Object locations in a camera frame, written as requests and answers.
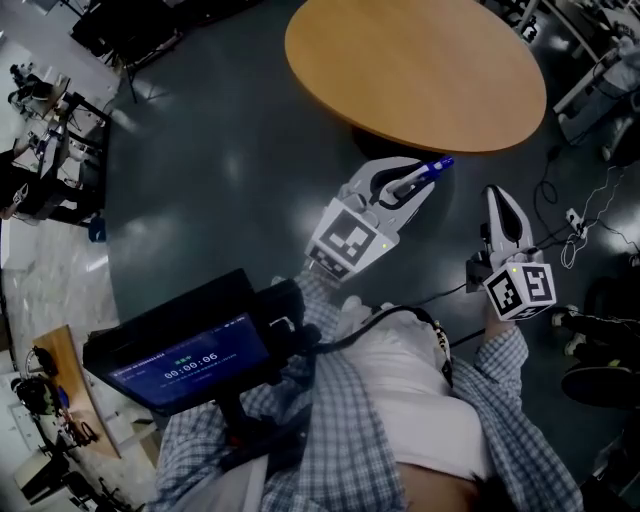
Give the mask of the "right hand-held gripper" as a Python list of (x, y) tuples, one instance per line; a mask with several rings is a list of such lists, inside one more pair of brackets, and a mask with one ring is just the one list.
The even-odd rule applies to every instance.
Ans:
[(466, 261), (466, 291), (484, 291), (501, 321), (530, 319), (556, 303), (551, 266), (513, 197), (489, 185), (486, 199), (489, 224), (480, 227), (485, 248)]

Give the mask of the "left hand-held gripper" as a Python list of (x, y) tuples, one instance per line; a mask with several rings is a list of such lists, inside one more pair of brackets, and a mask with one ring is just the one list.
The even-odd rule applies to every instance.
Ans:
[[(362, 165), (324, 209), (306, 256), (343, 283), (394, 249), (400, 224), (411, 220), (435, 182), (419, 181), (394, 191), (391, 186), (423, 165), (408, 157), (374, 159)], [(379, 191), (379, 197), (373, 197)]]

